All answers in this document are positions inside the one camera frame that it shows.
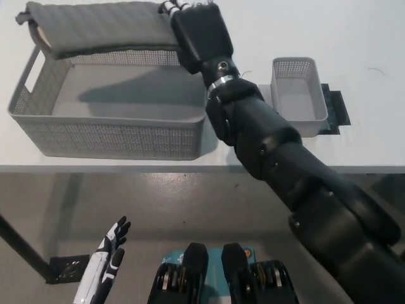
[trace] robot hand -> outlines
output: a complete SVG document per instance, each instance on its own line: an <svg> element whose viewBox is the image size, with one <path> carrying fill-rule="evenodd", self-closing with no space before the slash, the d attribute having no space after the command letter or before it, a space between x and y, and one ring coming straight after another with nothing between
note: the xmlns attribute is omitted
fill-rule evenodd
<svg viewBox="0 0 405 304"><path fill-rule="evenodd" d="M191 74L201 72L206 87L222 77L239 76L232 61L234 47L216 4L170 0L161 4L159 12L170 16L180 64Z"/></svg>
<svg viewBox="0 0 405 304"><path fill-rule="evenodd" d="M122 217L105 235L91 256L73 304L103 304L106 301L125 253L119 247L127 240L125 235L130 226L127 217Z"/></svg>

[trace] white table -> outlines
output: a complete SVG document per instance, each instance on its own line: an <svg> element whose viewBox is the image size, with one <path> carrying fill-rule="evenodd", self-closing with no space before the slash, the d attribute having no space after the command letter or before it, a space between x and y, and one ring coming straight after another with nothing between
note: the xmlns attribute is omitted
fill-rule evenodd
<svg viewBox="0 0 405 304"><path fill-rule="evenodd" d="M0 2L0 172L243 171L232 148L222 142L194 161L92 160L42 155L6 112L34 46L27 27L19 27L13 18L24 10L25 2ZM404 1L216 2L232 36L239 70L252 70L246 79L270 83L274 58L309 56L317 62L321 81L329 83L332 90L342 91L352 125L341 127L339 136L305 139L305 147L342 173L405 172Z"/></svg>

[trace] black table leg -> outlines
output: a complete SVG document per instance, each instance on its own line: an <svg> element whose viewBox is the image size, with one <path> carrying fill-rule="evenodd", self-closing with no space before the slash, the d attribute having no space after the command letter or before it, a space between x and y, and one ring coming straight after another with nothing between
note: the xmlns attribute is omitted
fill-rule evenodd
<svg viewBox="0 0 405 304"><path fill-rule="evenodd" d="M54 257L47 263L21 235L0 215L0 237L2 237L47 284L80 282L89 262L88 255Z"/></svg>

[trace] silver metal ring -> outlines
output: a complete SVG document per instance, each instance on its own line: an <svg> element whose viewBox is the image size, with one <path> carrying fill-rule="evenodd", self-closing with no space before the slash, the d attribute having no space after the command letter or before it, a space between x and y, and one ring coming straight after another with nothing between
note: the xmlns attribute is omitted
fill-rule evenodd
<svg viewBox="0 0 405 304"><path fill-rule="evenodd" d="M215 82L213 82L209 87L208 87L208 96L211 94L213 89L216 89L222 84L227 83L229 80L237 79L239 76L234 76L234 75L226 75L224 77L219 78Z"/></svg>

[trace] basket handle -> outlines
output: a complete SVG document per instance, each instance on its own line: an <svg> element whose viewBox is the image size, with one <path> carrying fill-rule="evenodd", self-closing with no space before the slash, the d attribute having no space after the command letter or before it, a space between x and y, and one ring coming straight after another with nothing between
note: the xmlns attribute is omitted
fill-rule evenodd
<svg viewBox="0 0 405 304"><path fill-rule="evenodd" d="M17 92L22 91L23 90L22 86L24 86L24 89L26 90L26 92L29 92L30 95L32 94L32 92L27 88L27 80L30 77L30 74L32 72L32 68L34 67L35 62L37 61L38 55L39 55L40 52L41 52L41 50L37 46L32 51L31 57L28 60L27 66L25 67L24 72L23 72L23 74L21 76L21 79L20 79L20 82L19 82L20 87L17 87Z"/></svg>

